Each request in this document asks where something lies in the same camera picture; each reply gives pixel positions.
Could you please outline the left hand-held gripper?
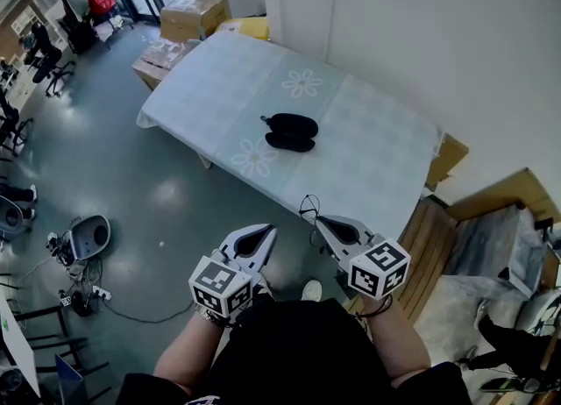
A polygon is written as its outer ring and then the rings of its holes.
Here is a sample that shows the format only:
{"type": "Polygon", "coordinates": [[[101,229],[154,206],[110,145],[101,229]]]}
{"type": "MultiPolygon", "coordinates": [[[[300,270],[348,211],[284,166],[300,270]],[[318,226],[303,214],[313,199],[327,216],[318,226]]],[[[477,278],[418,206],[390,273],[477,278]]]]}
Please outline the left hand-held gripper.
{"type": "Polygon", "coordinates": [[[260,271],[277,239],[272,224],[253,224],[229,234],[224,244],[204,256],[188,284],[196,304],[220,317],[228,317],[253,297],[260,271]]]}

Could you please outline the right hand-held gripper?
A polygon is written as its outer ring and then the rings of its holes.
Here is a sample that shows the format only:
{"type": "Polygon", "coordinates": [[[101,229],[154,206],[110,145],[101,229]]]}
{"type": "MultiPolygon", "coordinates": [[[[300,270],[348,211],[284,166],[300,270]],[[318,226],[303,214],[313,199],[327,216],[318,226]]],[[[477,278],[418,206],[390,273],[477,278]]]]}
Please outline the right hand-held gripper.
{"type": "Polygon", "coordinates": [[[407,279],[411,258],[394,239],[373,235],[361,222],[341,216],[319,216],[315,227],[346,273],[349,288],[381,300],[407,279]],[[356,244],[363,239],[364,244],[356,244]]]}

